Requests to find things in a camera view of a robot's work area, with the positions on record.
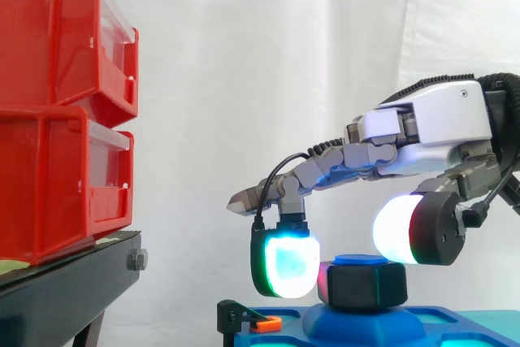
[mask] orange clip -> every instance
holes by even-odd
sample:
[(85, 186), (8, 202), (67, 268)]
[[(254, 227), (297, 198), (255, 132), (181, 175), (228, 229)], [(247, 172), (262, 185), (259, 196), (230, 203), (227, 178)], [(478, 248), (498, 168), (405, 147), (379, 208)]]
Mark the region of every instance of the orange clip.
[(249, 330), (254, 333), (279, 332), (282, 330), (282, 319), (276, 316), (266, 316), (268, 321), (251, 323)]

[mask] black metal shelf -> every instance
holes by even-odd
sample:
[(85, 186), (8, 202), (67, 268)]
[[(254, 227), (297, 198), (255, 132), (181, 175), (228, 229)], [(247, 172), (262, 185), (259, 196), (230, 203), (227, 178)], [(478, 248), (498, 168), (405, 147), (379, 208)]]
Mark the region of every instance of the black metal shelf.
[(104, 310), (139, 279), (140, 232), (40, 267), (0, 275), (0, 346), (95, 346)]

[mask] white-lit fingertip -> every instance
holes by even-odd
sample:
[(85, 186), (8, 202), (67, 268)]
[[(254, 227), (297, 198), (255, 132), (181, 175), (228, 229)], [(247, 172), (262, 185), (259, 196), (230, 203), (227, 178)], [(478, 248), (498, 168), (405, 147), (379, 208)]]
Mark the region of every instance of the white-lit fingertip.
[(410, 248), (410, 221), (422, 195), (402, 195), (388, 201), (377, 214), (372, 235), (377, 250), (388, 260), (417, 264)]

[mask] glowing fingertip sensor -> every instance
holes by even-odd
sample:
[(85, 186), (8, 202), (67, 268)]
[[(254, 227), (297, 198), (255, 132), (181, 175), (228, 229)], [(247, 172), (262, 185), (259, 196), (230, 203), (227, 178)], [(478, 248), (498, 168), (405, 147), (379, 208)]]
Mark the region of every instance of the glowing fingertip sensor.
[(308, 232), (255, 232), (251, 273), (255, 288), (264, 296), (303, 297), (318, 279), (319, 243)]
[(417, 264), (410, 247), (410, 222), (422, 199), (418, 194), (395, 197), (377, 214), (372, 234), (375, 247), (386, 259)]

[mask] robotic hand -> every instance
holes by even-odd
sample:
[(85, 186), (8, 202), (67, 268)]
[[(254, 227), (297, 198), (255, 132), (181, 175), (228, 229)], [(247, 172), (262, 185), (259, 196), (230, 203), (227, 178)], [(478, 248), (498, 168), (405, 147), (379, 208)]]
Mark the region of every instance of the robotic hand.
[[(520, 183), (513, 176), (519, 129), (518, 76), (438, 76), (420, 80), (358, 116), (345, 128), (344, 138), (286, 158), (266, 180), (236, 194), (227, 206), (241, 215), (256, 213), (251, 240), (255, 287), (275, 297), (299, 297), (312, 288), (319, 245), (307, 228), (304, 197), (358, 179), (443, 171), (410, 195), (392, 199), (379, 212), (373, 233), (379, 252), (393, 261), (453, 263), (466, 229), (481, 226), (497, 194), (520, 211)], [(300, 157), (303, 163), (276, 175)], [(461, 205), (486, 194), (472, 207)], [(266, 230), (262, 210), (274, 203), (279, 222)]]

